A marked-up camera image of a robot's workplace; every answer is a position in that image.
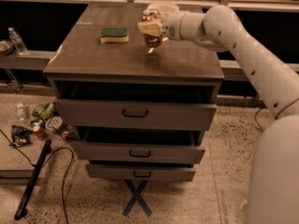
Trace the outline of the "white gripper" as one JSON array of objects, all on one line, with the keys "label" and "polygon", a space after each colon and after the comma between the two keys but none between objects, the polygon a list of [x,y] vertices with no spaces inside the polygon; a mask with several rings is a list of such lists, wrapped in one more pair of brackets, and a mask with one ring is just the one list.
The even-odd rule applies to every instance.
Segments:
[{"label": "white gripper", "polygon": [[[176,11],[164,16],[163,28],[167,38],[183,40],[181,26],[185,15],[186,11]],[[142,34],[159,37],[163,33],[162,24],[157,21],[142,21],[137,26]]]}]

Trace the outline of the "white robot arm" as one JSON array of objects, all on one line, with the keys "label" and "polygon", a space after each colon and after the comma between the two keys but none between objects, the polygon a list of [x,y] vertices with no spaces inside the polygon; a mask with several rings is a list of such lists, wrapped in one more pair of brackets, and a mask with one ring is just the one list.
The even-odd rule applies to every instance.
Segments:
[{"label": "white robot arm", "polygon": [[246,224],[299,224],[299,75],[250,35],[227,6],[194,13],[156,3],[146,11],[158,17],[140,22],[141,33],[234,56],[275,119],[255,145]]}]

